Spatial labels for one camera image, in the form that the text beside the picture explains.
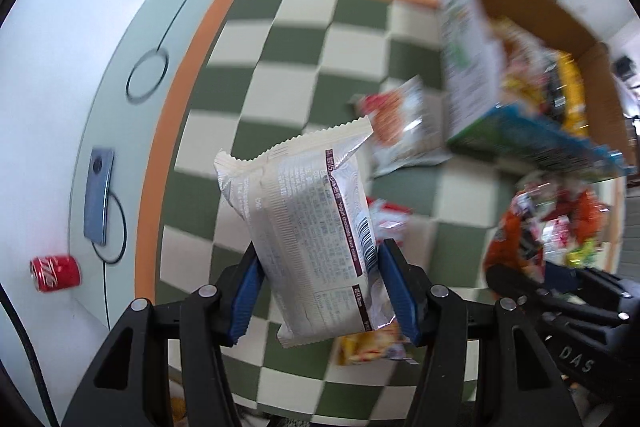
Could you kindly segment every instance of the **checkered tablecloth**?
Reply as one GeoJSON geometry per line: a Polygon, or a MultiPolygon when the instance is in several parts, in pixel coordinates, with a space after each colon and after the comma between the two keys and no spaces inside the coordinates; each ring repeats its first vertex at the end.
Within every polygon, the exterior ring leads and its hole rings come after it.
{"type": "MultiPolygon", "coordinates": [[[[214,156],[250,159],[298,134],[354,119],[354,94],[416,74],[442,89],[437,13],[398,1],[235,0],[191,94],[164,192],[156,301],[183,298],[238,263],[250,238],[220,190],[214,156]]],[[[361,155],[368,178],[366,154],[361,155]]],[[[370,195],[414,209],[404,254],[433,282],[490,299],[482,254],[514,194],[514,176],[456,156],[369,180],[370,195]]],[[[223,349],[236,402],[287,417],[365,425],[406,416],[420,365],[335,365],[334,341],[283,349],[268,284],[247,334],[223,349]]],[[[170,362],[179,369],[177,341],[170,362]]],[[[469,343],[465,397],[475,389],[469,343]]],[[[414,349],[422,360],[423,350],[414,349]]]]}

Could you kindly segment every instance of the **orange border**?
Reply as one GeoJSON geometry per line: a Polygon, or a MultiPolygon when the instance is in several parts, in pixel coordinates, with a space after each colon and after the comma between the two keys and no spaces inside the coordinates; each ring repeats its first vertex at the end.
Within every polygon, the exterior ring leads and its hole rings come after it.
{"type": "MultiPolygon", "coordinates": [[[[400,1],[431,9],[438,7],[437,0],[400,1]]],[[[146,297],[151,302],[155,302],[158,232],[162,200],[164,199],[164,187],[169,175],[171,159],[174,155],[175,141],[178,138],[180,123],[204,57],[232,2],[233,0],[213,1],[184,54],[162,106],[156,133],[151,143],[151,151],[146,165],[145,180],[140,198],[134,272],[136,298],[146,297]]]]}

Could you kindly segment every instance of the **barcode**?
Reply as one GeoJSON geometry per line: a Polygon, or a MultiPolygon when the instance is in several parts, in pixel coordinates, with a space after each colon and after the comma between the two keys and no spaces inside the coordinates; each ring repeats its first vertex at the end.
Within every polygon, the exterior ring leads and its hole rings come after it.
{"type": "Polygon", "coordinates": [[[378,260],[376,258],[376,245],[371,237],[371,229],[366,217],[358,225],[358,237],[360,238],[364,263],[367,266],[367,273],[369,273],[376,267],[378,260]]]}

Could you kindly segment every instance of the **clear plastic snack bag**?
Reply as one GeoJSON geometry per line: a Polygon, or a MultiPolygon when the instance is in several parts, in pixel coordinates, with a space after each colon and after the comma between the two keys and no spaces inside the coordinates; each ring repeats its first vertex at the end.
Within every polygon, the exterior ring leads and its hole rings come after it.
{"type": "Polygon", "coordinates": [[[247,223],[282,312],[285,347],[393,320],[355,155],[371,134],[361,118],[292,138],[254,160],[216,156],[220,190],[247,223]]]}
{"type": "Polygon", "coordinates": [[[444,104],[444,95],[424,87],[419,76],[355,101],[357,112],[371,119],[374,176],[451,158],[444,145],[444,104]]]}

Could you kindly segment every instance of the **box of snacks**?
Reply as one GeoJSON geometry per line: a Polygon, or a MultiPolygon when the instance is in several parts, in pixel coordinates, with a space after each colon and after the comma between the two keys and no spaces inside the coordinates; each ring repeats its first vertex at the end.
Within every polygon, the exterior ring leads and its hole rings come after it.
{"type": "Polygon", "coordinates": [[[440,0],[447,144],[592,181],[635,170],[606,47],[552,0],[440,0]]]}

